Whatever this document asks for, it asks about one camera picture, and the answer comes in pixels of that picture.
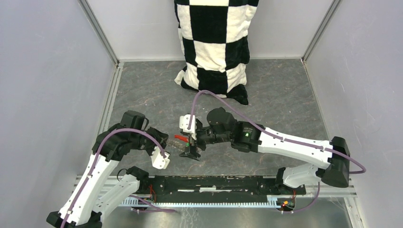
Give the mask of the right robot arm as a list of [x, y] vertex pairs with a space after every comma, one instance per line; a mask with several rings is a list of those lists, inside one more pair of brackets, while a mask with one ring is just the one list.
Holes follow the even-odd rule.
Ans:
[[272, 132], [260, 124], [238, 121], [222, 107], [210, 111], [207, 121], [208, 126], [203, 126], [191, 114], [180, 117], [183, 135], [177, 138], [186, 142], [181, 157], [198, 161], [198, 149], [204, 151], [208, 144], [230, 143], [240, 152], [272, 153], [304, 161], [303, 165], [278, 170], [274, 186], [281, 194], [320, 181], [337, 188], [349, 186], [350, 151], [342, 137], [321, 141]]

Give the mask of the red key tag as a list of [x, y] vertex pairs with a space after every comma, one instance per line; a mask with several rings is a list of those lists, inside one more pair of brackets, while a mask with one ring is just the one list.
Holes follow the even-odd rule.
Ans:
[[185, 143], [188, 143], [188, 142], [189, 142], [189, 138], [186, 137], [186, 136], [183, 136], [183, 135], [174, 135], [174, 138], [175, 138], [175, 139], [178, 139], [178, 140], [180, 140], [180, 141], [183, 141], [183, 142], [185, 142]]

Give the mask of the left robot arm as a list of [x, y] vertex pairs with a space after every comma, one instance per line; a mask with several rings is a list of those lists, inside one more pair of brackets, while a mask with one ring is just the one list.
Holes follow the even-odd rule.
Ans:
[[130, 194], [145, 193], [149, 189], [148, 173], [132, 167], [111, 190], [99, 196], [111, 172], [132, 150], [146, 151], [156, 169], [167, 167], [169, 136], [148, 124], [144, 114], [126, 111], [119, 123], [98, 135], [78, 185], [60, 210], [49, 213], [46, 222], [55, 228], [100, 228]]

